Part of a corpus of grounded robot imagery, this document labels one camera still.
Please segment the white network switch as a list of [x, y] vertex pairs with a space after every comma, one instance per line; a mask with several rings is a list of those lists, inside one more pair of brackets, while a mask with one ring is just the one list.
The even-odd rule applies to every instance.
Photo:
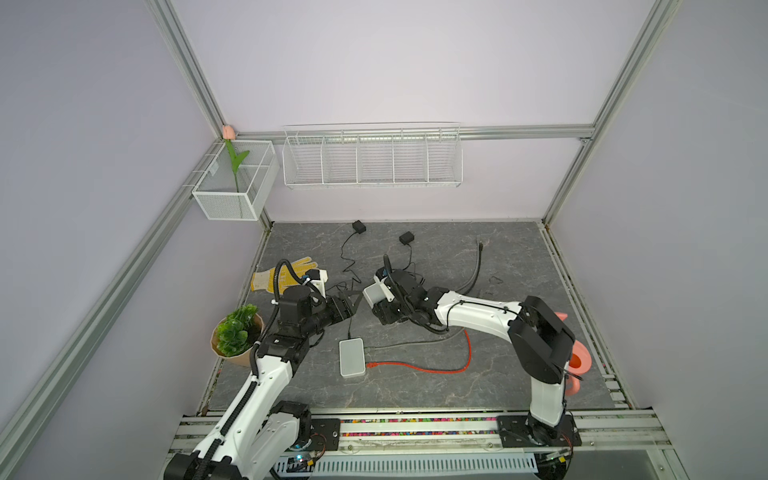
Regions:
[[365, 348], [362, 338], [339, 342], [340, 375], [344, 379], [356, 378], [366, 373]]
[[390, 288], [381, 282], [366, 287], [363, 290], [363, 296], [371, 309], [382, 301], [389, 303], [394, 299]]

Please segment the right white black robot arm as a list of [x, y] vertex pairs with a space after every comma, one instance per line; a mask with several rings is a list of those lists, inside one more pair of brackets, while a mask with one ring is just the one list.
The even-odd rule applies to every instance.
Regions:
[[502, 302], [470, 297], [442, 287], [425, 289], [403, 270], [382, 268], [363, 296], [383, 324], [410, 321], [433, 333], [450, 327], [476, 330], [509, 342], [531, 380], [527, 415], [504, 424], [502, 439], [534, 446], [577, 446], [575, 421], [567, 414], [568, 389], [581, 380], [571, 365], [579, 345], [565, 315], [541, 298]]

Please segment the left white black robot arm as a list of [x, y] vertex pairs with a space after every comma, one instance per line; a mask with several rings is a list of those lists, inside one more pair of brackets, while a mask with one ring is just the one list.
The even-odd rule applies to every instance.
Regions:
[[251, 349], [251, 373], [223, 417], [189, 454], [176, 453], [164, 479], [263, 479], [289, 448], [311, 438], [309, 407], [278, 397], [308, 354], [312, 338], [353, 317], [359, 300], [326, 292], [328, 274], [275, 266], [273, 311]]

